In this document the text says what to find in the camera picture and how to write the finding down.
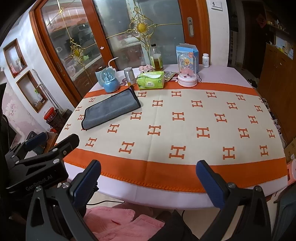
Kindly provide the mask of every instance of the green tissue package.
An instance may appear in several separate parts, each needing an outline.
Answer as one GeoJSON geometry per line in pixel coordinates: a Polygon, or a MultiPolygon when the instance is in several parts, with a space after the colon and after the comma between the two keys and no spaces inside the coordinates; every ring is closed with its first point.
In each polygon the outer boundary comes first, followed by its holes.
{"type": "Polygon", "coordinates": [[[144,89],[162,89],[165,83],[165,74],[163,71],[140,73],[137,84],[140,90],[144,89]]]}

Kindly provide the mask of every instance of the floral wallpaper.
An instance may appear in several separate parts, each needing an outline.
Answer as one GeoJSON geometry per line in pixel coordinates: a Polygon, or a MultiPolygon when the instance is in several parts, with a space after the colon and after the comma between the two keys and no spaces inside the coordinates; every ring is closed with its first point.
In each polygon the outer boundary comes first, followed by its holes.
{"type": "Polygon", "coordinates": [[[31,116],[7,82],[2,102],[3,114],[9,125],[17,133],[13,145],[23,142],[31,131],[37,134],[45,129],[31,116]]]}

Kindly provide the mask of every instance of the white pill bottle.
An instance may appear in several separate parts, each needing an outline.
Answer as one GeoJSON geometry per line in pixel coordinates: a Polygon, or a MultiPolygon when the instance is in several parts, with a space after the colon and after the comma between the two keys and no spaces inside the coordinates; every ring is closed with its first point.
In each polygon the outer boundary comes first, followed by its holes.
{"type": "Polygon", "coordinates": [[[204,53],[202,56],[202,66],[208,68],[210,66],[210,58],[208,53],[204,53]]]}

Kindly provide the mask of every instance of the gray towel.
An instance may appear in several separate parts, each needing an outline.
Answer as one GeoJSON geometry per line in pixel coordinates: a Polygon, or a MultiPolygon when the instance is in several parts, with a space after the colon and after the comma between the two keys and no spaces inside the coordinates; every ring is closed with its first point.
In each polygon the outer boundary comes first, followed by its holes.
{"type": "Polygon", "coordinates": [[[88,130],[140,107],[138,97],[130,87],[88,107],[85,110],[81,126],[84,130],[88,130]]]}

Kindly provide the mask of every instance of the can lid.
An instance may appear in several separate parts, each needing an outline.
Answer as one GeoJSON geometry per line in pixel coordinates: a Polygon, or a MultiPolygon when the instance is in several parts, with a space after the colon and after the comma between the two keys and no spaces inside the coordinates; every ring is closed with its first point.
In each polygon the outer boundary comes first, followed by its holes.
{"type": "Polygon", "coordinates": [[[130,70],[132,70],[132,69],[133,69],[132,67],[127,67],[127,68],[123,69],[123,71],[124,71],[124,72],[128,72],[128,71],[130,71],[130,70]]]}

